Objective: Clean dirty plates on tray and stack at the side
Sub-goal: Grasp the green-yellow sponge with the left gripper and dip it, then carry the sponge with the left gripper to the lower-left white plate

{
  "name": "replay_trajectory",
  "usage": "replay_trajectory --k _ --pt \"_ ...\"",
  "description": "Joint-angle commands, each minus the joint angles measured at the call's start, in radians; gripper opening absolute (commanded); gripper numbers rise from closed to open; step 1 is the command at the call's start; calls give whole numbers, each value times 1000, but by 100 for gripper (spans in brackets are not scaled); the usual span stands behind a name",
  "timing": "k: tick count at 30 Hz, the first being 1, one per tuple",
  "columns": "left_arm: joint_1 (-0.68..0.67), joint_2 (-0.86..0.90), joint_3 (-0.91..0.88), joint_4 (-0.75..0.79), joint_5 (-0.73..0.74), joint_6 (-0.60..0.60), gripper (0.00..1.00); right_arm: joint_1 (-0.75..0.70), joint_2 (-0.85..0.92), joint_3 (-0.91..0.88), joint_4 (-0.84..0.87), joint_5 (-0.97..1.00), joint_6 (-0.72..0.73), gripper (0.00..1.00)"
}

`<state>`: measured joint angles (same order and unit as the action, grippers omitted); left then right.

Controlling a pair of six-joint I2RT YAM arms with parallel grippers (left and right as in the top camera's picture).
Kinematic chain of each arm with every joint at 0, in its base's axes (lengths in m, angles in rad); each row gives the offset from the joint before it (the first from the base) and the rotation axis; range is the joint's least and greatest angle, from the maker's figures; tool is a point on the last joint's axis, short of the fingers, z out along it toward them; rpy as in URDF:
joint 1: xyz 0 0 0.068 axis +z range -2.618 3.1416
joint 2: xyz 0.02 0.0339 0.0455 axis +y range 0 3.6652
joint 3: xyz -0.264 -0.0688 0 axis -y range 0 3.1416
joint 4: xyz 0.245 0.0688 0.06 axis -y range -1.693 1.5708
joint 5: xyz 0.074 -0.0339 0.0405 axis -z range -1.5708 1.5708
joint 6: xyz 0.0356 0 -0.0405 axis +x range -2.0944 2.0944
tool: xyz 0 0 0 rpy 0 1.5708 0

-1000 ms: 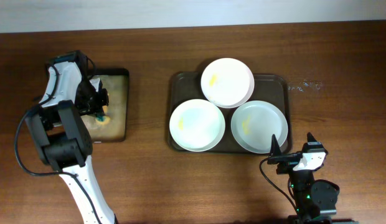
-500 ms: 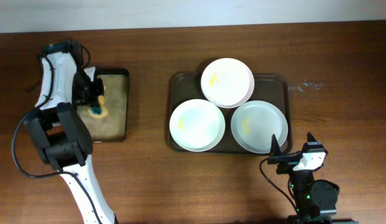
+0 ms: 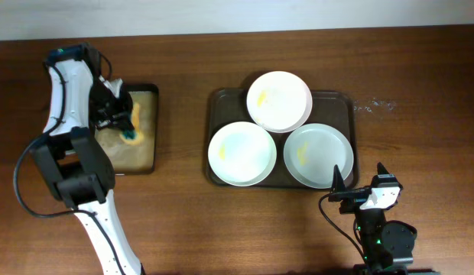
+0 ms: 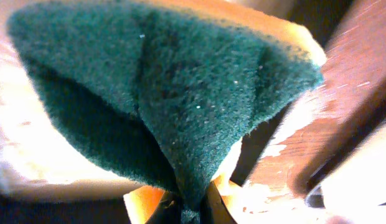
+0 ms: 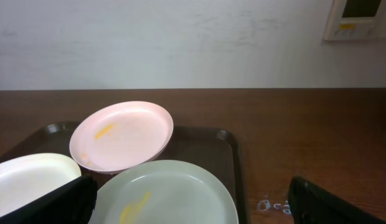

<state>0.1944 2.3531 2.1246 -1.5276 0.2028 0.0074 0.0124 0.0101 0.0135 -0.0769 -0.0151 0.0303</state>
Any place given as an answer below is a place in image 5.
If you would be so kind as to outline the pink plate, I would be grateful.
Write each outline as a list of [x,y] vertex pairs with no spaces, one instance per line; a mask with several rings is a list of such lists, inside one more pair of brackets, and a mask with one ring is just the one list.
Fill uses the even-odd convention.
[[146,101],[117,103],[85,118],[70,138],[69,151],[83,168],[118,174],[159,156],[173,130],[172,116],[162,106]]

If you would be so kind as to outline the cream white plate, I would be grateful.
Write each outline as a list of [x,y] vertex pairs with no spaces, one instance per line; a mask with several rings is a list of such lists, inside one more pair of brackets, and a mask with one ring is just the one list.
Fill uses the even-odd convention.
[[0,163],[0,217],[81,175],[73,159],[55,153],[31,154]]

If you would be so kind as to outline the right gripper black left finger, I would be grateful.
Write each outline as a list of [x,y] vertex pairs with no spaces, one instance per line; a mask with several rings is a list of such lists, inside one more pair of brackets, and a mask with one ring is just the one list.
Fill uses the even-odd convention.
[[83,175],[0,217],[0,224],[88,224],[95,209],[98,184]]

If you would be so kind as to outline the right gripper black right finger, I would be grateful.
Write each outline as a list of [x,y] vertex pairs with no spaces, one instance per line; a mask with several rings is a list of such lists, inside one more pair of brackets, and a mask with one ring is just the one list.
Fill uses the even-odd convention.
[[300,176],[291,179],[288,203],[295,224],[386,224]]

